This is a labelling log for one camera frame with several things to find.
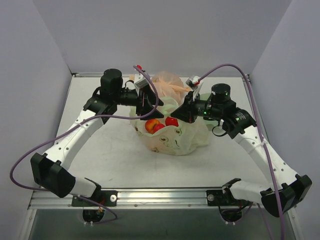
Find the red orange fake peach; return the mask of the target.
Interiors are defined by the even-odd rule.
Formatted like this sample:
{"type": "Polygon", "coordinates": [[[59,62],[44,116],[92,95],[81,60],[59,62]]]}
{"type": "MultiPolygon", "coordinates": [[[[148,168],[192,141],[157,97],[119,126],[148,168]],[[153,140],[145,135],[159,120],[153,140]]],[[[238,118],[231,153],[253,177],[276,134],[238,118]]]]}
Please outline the red orange fake peach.
{"type": "Polygon", "coordinates": [[[161,122],[158,119],[149,119],[145,122],[144,128],[149,134],[153,134],[154,128],[156,125],[160,124],[161,122]]]}

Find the red fake apple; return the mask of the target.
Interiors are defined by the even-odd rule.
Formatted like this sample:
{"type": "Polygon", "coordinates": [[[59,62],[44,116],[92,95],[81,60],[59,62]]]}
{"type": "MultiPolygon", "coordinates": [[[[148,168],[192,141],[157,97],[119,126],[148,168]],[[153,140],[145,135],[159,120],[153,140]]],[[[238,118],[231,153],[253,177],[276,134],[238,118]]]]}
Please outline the red fake apple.
{"type": "Polygon", "coordinates": [[[165,125],[166,126],[175,126],[175,127],[178,127],[179,126],[179,122],[176,118],[173,118],[173,117],[167,117],[165,119],[165,125]]]}

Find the green plastic bag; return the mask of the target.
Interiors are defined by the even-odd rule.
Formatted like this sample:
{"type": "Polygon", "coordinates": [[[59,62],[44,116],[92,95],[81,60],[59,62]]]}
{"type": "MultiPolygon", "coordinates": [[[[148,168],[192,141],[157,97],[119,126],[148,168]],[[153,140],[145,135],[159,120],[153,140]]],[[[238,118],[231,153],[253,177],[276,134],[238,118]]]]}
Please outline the green plastic bag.
{"type": "Polygon", "coordinates": [[[147,132],[145,123],[141,119],[130,120],[138,139],[146,148],[156,153],[183,156],[210,143],[209,130],[201,117],[194,123],[178,120],[178,126],[165,126],[153,134],[147,132]]]}

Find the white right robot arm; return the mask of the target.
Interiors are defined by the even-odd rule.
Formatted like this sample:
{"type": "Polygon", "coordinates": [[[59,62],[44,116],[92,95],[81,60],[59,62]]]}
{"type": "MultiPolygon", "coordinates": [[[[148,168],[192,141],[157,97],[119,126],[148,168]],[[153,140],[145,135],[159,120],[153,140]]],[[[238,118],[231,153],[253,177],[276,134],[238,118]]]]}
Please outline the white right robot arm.
{"type": "Polygon", "coordinates": [[[263,205],[269,214],[278,218],[300,203],[308,193],[312,180],[299,175],[286,164],[272,146],[260,140],[253,117],[231,100],[231,87],[225,83],[212,86],[207,100],[194,97],[190,91],[171,117],[192,124],[197,117],[218,121],[218,125],[239,144],[259,167],[268,185],[234,178],[222,186],[222,200],[232,205],[244,200],[263,205]]]}

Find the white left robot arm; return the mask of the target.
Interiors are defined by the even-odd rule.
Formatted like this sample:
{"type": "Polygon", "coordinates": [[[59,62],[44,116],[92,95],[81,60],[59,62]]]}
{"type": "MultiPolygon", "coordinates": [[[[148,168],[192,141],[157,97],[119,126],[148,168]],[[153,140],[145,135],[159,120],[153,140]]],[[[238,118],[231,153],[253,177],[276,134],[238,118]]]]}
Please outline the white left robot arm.
{"type": "Polygon", "coordinates": [[[54,145],[43,154],[35,153],[31,159],[31,169],[36,184],[60,198],[67,195],[80,196],[90,206],[101,201],[101,186],[88,178],[75,177],[69,168],[77,153],[88,139],[114,116],[119,105],[135,106],[137,118],[148,120],[162,118],[156,109],[163,102],[150,76],[138,66],[134,77],[134,89],[123,86],[122,72],[111,68],[104,71],[91,98],[69,130],[54,140],[54,145]]]}

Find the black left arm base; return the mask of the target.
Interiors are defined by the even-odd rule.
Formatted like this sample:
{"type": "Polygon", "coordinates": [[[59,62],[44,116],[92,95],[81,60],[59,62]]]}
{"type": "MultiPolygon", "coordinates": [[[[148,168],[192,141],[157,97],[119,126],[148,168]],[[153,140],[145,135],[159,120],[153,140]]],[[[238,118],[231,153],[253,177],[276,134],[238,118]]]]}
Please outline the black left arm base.
{"type": "Polygon", "coordinates": [[[73,194],[71,206],[85,208],[81,214],[85,225],[99,225],[118,219],[117,214],[110,209],[117,205],[118,192],[116,190],[102,190],[98,183],[88,178],[82,179],[80,184],[76,182],[76,190],[78,187],[84,190],[85,195],[73,194]]]}

